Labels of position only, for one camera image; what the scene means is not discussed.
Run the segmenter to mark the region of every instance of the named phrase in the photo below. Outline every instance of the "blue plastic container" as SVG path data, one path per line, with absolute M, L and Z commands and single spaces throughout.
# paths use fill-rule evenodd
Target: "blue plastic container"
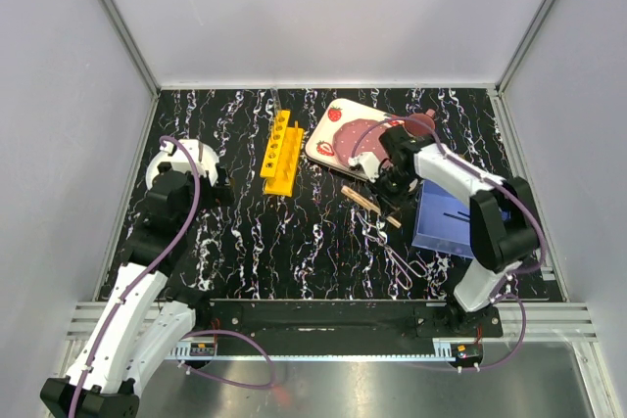
M 469 209 L 453 195 L 432 181 L 424 180 L 411 244 L 473 258 L 469 216 Z

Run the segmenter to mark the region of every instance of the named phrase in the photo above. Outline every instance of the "reflective metal surface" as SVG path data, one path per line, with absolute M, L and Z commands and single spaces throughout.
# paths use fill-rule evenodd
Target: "reflective metal surface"
M 504 345 L 486 348 L 485 363 L 507 352 Z M 461 376 L 403 363 L 301 361 L 276 368 L 280 387 L 257 392 L 186 376 L 176 364 L 164 363 L 141 398 L 138 416 L 593 417 L 567 345 L 528 344 L 503 368 Z M 239 381 L 267 380 L 260 362 L 216 362 L 205 370 Z

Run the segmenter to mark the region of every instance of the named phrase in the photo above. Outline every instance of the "marble pattern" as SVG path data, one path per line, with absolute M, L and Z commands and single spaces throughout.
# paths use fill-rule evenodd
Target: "marble pattern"
M 480 89 L 280 90 L 291 121 L 307 140 L 328 104 L 348 98 L 406 116 L 436 110 L 437 130 L 455 152 L 489 171 L 509 175 L 490 100 Z M 310 162 L 303 154 L 292 198 L 263 195 L 264 157 L 273 102 L 268 90 L 177 90 L 160 97 L 124 219 L 106 299 L 145 194 L 144 173 L 163 134 L 198 138 L 212 146 L 235 180 L 236 202 L 202 212 L 189 234 L 190 250 L 170 278 L 243 299 L 441 299 L 455 266 L 468 261 L 410 247 L 415 209 L 404 210 L 402 229 L 390 226 L 340 193 L 363 184 Z M 526 299 L 544 299 L 539 274 L 506 287 Z

